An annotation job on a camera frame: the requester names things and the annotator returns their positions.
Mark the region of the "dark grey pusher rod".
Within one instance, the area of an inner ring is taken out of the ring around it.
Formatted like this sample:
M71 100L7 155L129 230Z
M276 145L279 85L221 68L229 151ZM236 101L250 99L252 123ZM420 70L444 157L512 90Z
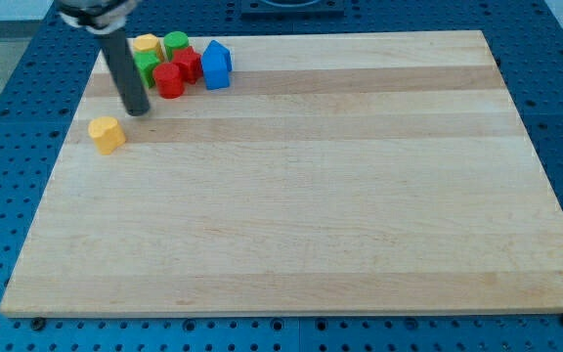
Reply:
M97 35L96 39L126 112L131 116L146 114L151 106L125 30L119 28L111 33Z

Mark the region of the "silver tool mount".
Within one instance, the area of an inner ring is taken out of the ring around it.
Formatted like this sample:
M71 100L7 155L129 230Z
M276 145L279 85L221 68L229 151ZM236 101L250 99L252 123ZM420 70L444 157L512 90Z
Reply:
M63 21L93 34L109 34L126 24L140 0L55 0Z

